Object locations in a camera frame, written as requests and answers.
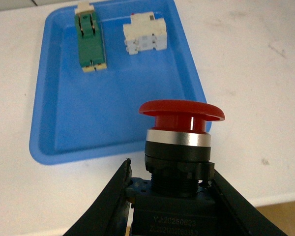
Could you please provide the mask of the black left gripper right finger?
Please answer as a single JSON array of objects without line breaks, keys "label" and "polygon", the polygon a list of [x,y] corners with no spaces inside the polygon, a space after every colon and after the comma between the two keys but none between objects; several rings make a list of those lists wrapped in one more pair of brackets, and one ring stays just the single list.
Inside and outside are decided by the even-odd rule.
[{"label": "black left gripper right finger", "polygon": [[215,171],[213,163],[204,165],[204,236],[286,235]]}]

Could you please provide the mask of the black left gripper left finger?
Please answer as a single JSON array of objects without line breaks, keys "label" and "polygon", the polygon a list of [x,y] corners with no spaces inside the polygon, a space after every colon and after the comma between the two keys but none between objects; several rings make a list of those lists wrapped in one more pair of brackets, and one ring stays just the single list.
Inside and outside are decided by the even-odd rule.
[{"label": "black left gripper left finger", "polygon": [[89,209],[65,232],[66,236],[126,235],[130,203],[131,160],[126,159]]}]

